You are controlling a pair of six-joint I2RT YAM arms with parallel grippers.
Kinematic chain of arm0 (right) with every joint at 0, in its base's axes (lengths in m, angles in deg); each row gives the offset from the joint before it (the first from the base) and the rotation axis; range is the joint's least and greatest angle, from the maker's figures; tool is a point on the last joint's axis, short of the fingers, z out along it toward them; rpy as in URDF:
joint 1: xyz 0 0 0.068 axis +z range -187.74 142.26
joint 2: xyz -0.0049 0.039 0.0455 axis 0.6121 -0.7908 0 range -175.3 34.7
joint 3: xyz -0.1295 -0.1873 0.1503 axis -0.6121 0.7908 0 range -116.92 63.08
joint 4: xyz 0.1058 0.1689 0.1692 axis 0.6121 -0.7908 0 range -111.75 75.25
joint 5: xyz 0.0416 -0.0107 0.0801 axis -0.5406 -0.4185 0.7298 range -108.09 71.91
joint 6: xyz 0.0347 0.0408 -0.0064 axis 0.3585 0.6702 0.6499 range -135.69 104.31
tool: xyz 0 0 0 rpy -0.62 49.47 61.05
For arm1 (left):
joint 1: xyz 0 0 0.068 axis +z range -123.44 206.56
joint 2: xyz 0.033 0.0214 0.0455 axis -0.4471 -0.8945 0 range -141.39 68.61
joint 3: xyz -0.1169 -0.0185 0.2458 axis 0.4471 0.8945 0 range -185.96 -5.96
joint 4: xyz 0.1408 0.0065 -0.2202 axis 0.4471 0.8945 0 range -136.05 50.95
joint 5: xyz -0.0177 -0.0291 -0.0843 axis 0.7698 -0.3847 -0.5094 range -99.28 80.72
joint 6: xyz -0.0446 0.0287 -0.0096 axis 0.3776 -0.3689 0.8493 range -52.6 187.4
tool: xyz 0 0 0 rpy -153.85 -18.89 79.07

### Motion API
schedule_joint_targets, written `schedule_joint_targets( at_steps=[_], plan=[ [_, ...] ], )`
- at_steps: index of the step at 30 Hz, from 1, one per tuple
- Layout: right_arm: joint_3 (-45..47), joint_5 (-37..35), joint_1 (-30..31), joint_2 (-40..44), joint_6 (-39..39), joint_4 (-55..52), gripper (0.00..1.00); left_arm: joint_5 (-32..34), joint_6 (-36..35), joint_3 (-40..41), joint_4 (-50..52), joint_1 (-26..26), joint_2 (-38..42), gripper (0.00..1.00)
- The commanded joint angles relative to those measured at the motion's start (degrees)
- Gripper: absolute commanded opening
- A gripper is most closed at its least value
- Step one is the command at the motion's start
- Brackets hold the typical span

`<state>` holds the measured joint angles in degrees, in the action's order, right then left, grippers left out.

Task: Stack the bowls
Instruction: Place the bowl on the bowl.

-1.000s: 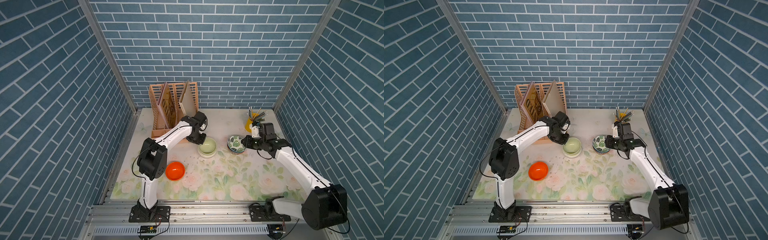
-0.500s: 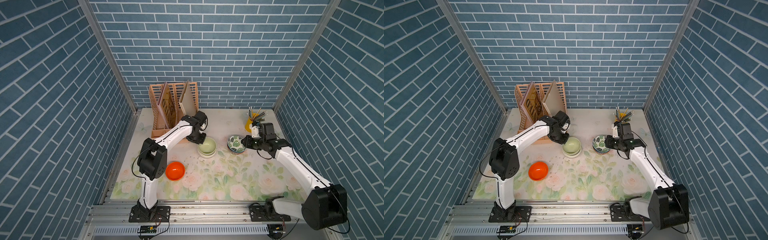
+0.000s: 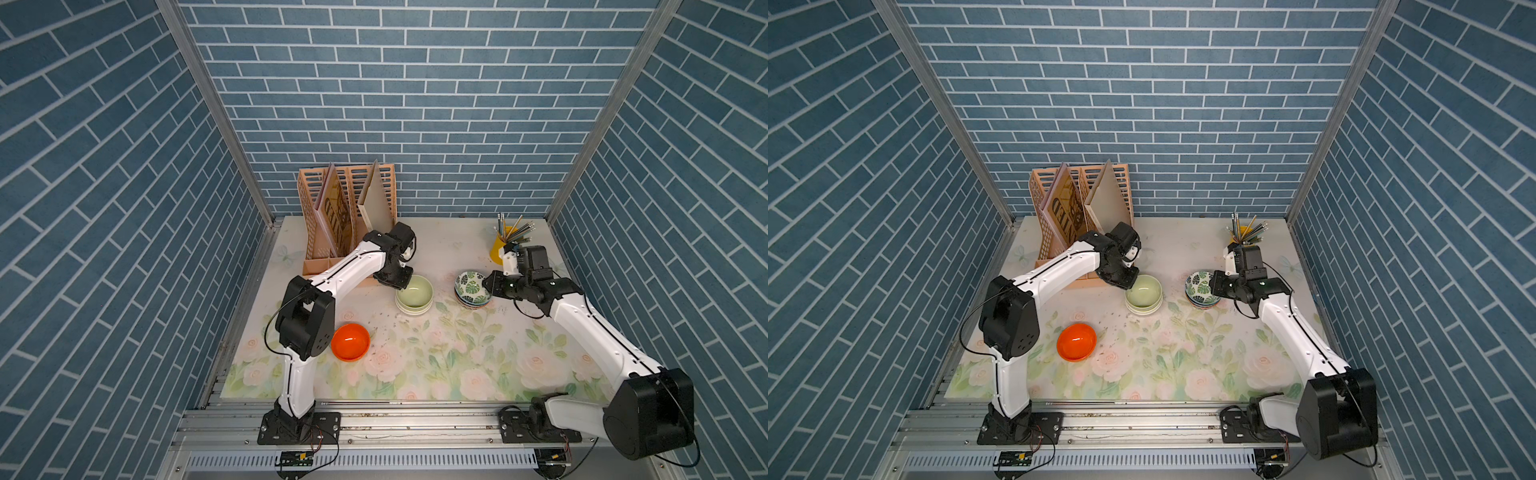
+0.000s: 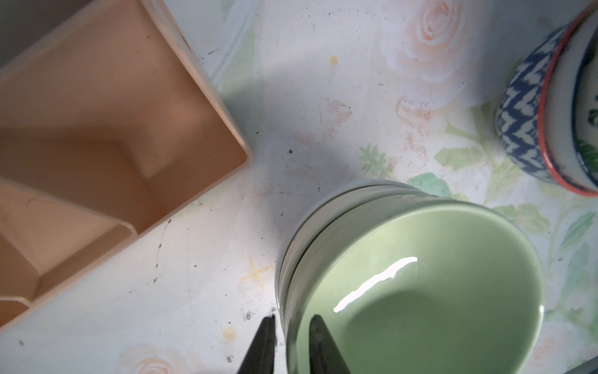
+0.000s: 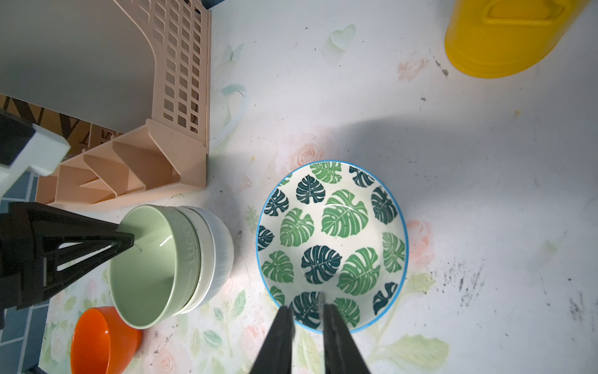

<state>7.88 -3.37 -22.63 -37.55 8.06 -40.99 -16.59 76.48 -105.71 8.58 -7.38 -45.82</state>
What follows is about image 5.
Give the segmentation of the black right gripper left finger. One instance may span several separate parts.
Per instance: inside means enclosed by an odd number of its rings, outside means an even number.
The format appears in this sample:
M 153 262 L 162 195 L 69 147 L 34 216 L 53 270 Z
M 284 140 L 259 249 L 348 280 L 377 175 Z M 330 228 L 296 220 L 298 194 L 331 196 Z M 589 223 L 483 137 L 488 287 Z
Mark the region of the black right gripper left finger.
M 291 373 L 294 332 L 293 312 L 284 305 L 279 308 L 250 374 Z

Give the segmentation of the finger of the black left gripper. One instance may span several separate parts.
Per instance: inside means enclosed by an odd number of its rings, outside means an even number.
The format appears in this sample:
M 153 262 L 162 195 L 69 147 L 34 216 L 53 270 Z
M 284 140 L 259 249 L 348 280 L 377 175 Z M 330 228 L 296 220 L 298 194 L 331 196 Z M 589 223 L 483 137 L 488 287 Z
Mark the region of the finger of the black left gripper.
M 1 309 L 48 301 L 133 247 L 117 224 L 39 203 L 11 203 L 1 215 Z

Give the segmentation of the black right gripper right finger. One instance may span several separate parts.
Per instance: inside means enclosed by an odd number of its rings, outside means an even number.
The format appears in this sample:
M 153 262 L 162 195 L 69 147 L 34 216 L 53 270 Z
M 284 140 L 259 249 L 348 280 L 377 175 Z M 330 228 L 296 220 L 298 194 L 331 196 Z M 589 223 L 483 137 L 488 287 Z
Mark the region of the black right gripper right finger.
M 370 373 L 338 308 L 325 304 L 322 319 L 325 373 Z

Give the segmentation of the cream bowl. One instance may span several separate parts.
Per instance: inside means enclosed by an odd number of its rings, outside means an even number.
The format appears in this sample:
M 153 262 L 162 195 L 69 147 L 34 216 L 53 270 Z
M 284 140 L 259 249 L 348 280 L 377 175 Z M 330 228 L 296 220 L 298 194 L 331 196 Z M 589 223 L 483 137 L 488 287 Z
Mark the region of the cream bowl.
M 178 207 L 193 225 L 199 241 L 199 280 L 191 299 L 178 312 L 179 315 L 190 313 L 207 304 L 216 295 L 214 274 L 216 269 L 216 233 L 214 215 L 198 207 Z

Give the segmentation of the green leaf pattern bowl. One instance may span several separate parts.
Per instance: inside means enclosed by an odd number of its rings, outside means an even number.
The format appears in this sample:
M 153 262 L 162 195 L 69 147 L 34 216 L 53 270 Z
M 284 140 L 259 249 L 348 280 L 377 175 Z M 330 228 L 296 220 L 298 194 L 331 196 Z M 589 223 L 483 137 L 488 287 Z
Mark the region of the green leaf pattern bowl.
M 341 161 L 286 176 L 259 215 L 255 247 L 269 296 L 316 333 L 320 299 L 338 308 L 350 332 L 377 322 L 399 296 L 409 263 L 406 222 L 392 193 Z

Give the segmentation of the orange bowl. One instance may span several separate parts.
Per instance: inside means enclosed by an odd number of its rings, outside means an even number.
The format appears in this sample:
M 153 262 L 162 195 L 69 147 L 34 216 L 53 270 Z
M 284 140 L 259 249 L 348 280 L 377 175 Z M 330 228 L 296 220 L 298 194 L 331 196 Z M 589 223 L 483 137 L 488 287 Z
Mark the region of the orange bowl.
M 71 344 L 73 373 L 120 374 L 140 348 L 143 332 L 124 322 L 113 306 L 86 310 L 79 318 Z

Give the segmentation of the light green bowl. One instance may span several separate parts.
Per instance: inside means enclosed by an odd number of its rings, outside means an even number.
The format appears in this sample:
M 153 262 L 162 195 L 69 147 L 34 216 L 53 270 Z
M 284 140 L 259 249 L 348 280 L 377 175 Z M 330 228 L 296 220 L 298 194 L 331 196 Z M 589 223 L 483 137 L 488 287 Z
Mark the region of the light green bowl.
M 110 260 L 113 303 L 130 327 L 145 330 L 180 312 L 191 299 L 201 268 L 199 240 L 191 221 L 174 207 L 135 207 L 118 231 L 135 240 Z

